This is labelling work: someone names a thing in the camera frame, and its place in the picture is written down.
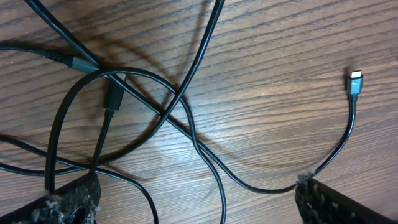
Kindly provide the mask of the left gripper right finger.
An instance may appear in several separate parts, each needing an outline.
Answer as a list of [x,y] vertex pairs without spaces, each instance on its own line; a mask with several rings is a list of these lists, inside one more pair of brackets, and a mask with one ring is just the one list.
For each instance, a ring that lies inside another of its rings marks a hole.
[[312,224],[395,224],[394,220],[308,175],[299,175],[295,203],[304,223]]

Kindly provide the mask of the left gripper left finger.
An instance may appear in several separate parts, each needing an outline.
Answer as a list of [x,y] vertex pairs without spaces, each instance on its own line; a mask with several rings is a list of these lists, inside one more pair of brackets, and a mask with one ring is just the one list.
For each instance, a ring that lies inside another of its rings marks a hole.
[[1,217],[2,224],[95,224],[101,198],[96,174],[86,174]]

